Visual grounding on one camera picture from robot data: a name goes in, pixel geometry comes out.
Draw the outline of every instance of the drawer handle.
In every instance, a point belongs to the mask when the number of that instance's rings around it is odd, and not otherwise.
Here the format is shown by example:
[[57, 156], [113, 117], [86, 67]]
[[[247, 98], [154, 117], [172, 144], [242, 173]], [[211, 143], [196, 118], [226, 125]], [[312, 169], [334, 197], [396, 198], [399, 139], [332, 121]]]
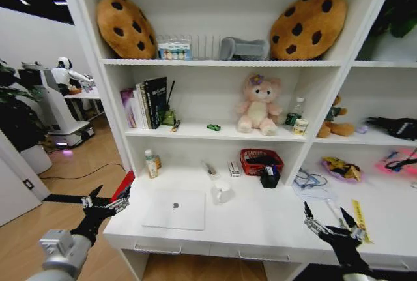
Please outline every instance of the drawer handle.
[[246, 259], [246, 260], [259, 260], [259, 261], [289, 261], [289, 255], [286, 256], [281, 256], [278, 258], [257, 258], [257, 257], [248, 257], [248, 256], [243, 256], [240, 251], [238, 250], [238, 255], [240, 259]]
[[400, 265], [394, 265], [394, 264], [391, 264], [391, 265], [381, 265], [381, 264], [372, 264], [372, 263], [370, 263], [369, 264], [369, 266], [372, 268], [372, 269], [380, 269], [380, 270], [387, 270], [387, 269], [399, 269], [399, 270], [402, 270], [402, 271], [410, 271], [410, 267], [404, 262], [404, 261], [401, 261], [401, 264]]
[[141, 248], [137, 244], [133, 247], [135, 252], [141, 253], [154, 253], [154, 254], [166, 254], [166, 255], [179, 255], [182, 252], [182, 245], [180, 245], [179, 250], [171, 251], [171, 250], [149, 250], [146, 248]]

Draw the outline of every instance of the purple light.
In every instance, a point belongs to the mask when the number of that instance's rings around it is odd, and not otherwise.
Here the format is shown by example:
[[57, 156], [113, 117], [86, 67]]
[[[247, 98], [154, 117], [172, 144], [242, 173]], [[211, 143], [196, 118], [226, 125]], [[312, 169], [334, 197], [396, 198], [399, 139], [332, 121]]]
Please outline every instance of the purple light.
[[64, 154], [65, 156], [72, 156], [72, 151], [71, 151], [70, 149], [65, 149], [65, 150], [63, 151], [63, 154]]

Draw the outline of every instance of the ceiling light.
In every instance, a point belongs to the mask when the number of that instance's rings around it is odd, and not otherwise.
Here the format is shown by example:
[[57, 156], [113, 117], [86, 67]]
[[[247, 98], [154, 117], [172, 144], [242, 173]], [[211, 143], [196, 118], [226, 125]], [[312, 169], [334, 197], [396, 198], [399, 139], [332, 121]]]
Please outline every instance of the ceiling light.
[[66, 2], [66, 1], [55, 1], [55, 2], [53, 2], [55, 5], [59, 5], [59, 6], [62, 6], [62, 5], [68, 5], [68, 3]]
[[26, 5], [26, 6], [31, 6], [27, 1], [25, 1], [25, 0], [19, 0], [23, 5]]

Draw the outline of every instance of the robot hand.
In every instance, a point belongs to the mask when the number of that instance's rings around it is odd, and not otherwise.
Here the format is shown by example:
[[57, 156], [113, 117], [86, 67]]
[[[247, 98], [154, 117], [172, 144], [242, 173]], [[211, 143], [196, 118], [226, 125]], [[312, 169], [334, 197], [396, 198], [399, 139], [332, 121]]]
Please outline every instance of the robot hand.
[[319, 236], [324, 242], [330, 244], [338, 258], [340, 265], [351, 273], [369, 275], [370, 270], [366, 262], [362, 260], [356, 248], [362, 244], [366, 232], [360, 229], [354, 218], [341, 208], [342, 215], [350, 229], [323, 226], [314, 219], [308, 204], [304, 202], [304, 223]]
[[71, 230], [71, 234], [83, 235], [91, 241], [91, 246], [96, 241], [98, 229], [102, 222], [118, 212], [122, 211], [129, 205], [130, 186], [124, 189], [118, 196], [118, 199], [107, 205], [100, 205], [97, 195], [103, 185], [91, 191], [90, 195], [81, 199], [85, 218], [76, 229]]

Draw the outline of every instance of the white laptop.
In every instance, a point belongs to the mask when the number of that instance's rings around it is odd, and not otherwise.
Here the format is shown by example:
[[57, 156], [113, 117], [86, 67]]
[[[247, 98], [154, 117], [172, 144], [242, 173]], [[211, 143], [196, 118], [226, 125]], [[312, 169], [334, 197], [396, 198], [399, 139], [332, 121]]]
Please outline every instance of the white laptop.
[[191, 190], [155, 190], [142, 226], [204, 230], [205, 193]]

